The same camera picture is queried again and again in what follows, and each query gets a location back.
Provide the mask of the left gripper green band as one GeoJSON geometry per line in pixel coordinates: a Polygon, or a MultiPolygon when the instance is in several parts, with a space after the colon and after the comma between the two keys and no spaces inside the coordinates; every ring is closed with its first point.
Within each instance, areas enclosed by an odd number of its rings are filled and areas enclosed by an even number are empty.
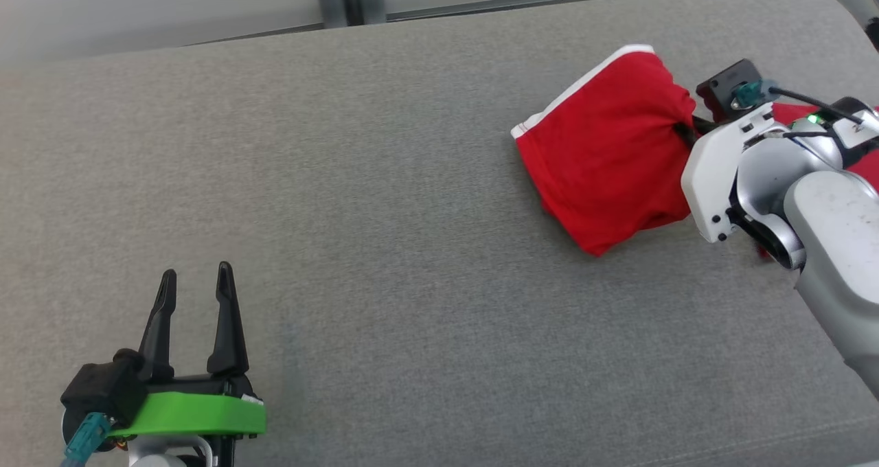
{"type": "MultiPolygon", "coordinates": [[[[176,271],[163,273],[139,352],[145,383],[172,380],[170,323],[176,310],[176,271]]],[[[233,466],[236,446],[267,431],[267,410],[245,374],[250,369],[233,268],[220,262],[218,320],[207,372],[151,387],[131,426],[113,429],[107,443],[128,455],[130,466],[233,466]]]]}

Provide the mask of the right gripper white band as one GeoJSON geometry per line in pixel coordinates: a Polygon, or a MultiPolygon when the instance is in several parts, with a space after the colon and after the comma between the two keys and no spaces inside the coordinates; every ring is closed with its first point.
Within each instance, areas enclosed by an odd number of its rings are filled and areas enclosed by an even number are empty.
{"type": "Polygon", "coordinates": [[[729,195],[745,142],[773,125],[773,103],[763,104],[719,127],[695,115],[689,122],[673,125],[681,141],[695,142],[681,176],[681,188],[695,226],[707,242],[713,244],[732,234],[733,226],[727,216],[731,207],[729,195]]]}

